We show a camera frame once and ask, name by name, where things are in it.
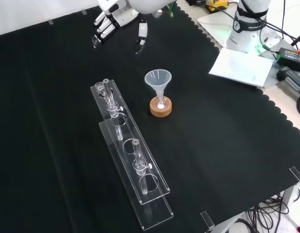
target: paper sheet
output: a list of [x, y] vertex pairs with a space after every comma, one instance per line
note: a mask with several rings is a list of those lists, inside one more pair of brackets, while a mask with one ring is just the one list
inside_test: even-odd
[[273, 60], [222, 48], [210, 74], [263, 87]]

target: black tablecloth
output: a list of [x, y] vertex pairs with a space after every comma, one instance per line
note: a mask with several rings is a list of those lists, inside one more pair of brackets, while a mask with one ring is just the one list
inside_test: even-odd
[[[139, 232], [90, 87], [114, 79], [171, 193], [150, 232], [204, 232], [297, 182], [300, 132], [260, 90], [208, 74], [218, 49], [187, 15], [147, 16], [93, 50], [99, 8], [0, 36], [0, 232]], [[145, 74], [167, 69], [172, 113], [149, 112]]]

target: test tube holder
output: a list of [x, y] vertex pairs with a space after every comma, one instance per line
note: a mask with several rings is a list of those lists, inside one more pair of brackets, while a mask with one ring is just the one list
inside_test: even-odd
[[[174, 216], [165, 195], [170, 189], [144, 141], [115, 82], [108, 79], [91, 91], [104, 121], [99, 123], [113, 161], [143, 230]], [[136, 168], [133, 142], [138, 142], [144, 170]]]

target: wooden base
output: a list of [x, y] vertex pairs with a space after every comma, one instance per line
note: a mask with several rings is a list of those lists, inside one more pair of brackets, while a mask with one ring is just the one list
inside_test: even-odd
[[166, 108], [164, 109], [159, 109], [155, 104], [154, 104], [154, 100], [156, 99], [156, 97], [154, 97], [153, 99], [151, 99], [150, 101], [150, 111], [151, 113], [156, 116], [156, 117], [166, 117], [171, 113], [171, 100], [164, 96], [168, 102], [168, 105]]

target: power adapter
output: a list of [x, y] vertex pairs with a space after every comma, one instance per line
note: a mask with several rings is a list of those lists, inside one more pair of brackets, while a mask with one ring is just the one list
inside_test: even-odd
[[277, 56], [277, 63], [284, 67], [289, 67], [300, 72], [300, 54], [292, 50], [281, 48]]

